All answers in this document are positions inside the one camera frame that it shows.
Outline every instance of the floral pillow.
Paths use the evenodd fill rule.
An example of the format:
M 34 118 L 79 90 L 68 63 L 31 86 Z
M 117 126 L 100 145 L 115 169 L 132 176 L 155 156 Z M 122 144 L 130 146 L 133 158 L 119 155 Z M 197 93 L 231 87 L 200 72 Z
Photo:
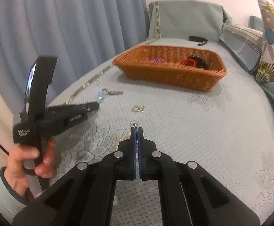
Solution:
M 256 80 L 260 83 L 274 82 L 274 6 L 267 0 L 258 0 L 263 19 L 263 50 Z

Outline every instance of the bed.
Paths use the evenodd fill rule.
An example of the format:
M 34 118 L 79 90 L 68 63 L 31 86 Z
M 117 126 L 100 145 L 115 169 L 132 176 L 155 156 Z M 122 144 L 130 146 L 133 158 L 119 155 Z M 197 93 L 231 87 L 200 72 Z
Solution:
M 178 38 L 152 41 L 146 43 L 197 47 Z M 88 121 L 56 137 L 52 183 L 79 161 L 95 163 L 115 151 L 136 121 L 158 150 L 178 162 L 197 161 L 264 222 L 274 210 L 272 102 L 224 47 L 208 42 L 202 48 L 217 52 L 228 70 L 211 92 L 129 80 L 112 59 L 70 86 L 52 104 L 95 101 L 103 88 L 124 93 L 108 96 Z M 133 112 L 135 105 L 146 110 Z M 157 183 L 118 181 L 111 225 L 144 221 L 162 225 Z

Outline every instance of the phone screen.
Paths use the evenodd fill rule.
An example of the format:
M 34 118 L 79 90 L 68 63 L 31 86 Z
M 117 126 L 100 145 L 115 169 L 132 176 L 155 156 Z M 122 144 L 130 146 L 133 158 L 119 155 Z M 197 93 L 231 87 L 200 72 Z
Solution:
M 26 85 L 24 109 L 26 110 L 27 113 L 28 113 L 28 109 L 29 109 L 30 88 L 31 88 L 31 83 L 33 82 L 33 75 L 35 73 L 35 69 L 36 69 L 36 64 L 34 64 L 30 69 L 28 80 L 27 80 L 27 85 Z

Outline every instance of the sleeve cuff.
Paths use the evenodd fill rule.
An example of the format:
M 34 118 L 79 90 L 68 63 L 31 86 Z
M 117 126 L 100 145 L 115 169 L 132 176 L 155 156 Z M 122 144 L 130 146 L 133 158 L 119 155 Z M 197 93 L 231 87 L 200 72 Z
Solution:
M 4 177 L 4 171 L 5 171 L 6 167 L 2 167 L 2 169 L 0 170 L 0 178 L 4 184 L 4 186 L 6 187 L 6 189 L 8 190 L 8 192 L 20 203 L 24 204 L 24 205 L 28 205 L 29 204 L 29 200 L 23 197 L 20 197 L 18 194 L 16 194 L 16 192 L 11 188 L 11 186 L 7 183 L 5 177 Z

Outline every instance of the sleeve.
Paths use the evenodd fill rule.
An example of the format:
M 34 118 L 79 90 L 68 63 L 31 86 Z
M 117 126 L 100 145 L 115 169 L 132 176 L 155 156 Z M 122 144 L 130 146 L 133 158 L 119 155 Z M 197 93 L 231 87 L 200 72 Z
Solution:
M 11 224 L 17 213 L 29 203 L 28 200 L 18 196 L 4 178 L 6 167 L 0 170 L 0 213 Z

